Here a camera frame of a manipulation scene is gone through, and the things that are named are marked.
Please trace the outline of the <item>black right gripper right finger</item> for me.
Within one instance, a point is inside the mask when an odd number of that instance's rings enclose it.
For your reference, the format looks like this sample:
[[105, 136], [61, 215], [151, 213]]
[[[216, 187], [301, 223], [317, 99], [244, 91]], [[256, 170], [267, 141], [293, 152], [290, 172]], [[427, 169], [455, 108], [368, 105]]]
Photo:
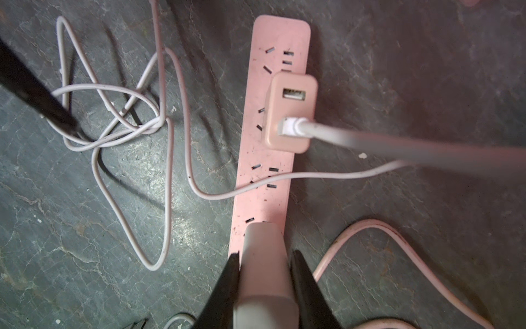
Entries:
[[290, 272], [299, 307], [299, 328], [341, 328], [299, 250], [290, 257]]

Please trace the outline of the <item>small white charger block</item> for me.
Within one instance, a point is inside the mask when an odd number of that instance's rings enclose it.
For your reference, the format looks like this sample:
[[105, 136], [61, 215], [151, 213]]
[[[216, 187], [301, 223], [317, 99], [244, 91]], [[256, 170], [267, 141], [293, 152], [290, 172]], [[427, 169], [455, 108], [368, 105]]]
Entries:
[[233, 327], [299, 327], [284, 237], [274, 223], [247, 227]]

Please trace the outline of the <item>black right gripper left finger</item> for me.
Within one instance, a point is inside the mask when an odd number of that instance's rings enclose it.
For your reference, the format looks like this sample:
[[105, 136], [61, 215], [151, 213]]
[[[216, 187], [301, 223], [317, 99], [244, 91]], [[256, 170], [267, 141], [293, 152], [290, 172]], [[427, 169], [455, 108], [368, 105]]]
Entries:
[[238, 297], [239, 276], [240, 256], [239, 253], [234, 253], [229, 256], [210, 298], [193, 325], [193, 329], [233, 328], [234, 304]]

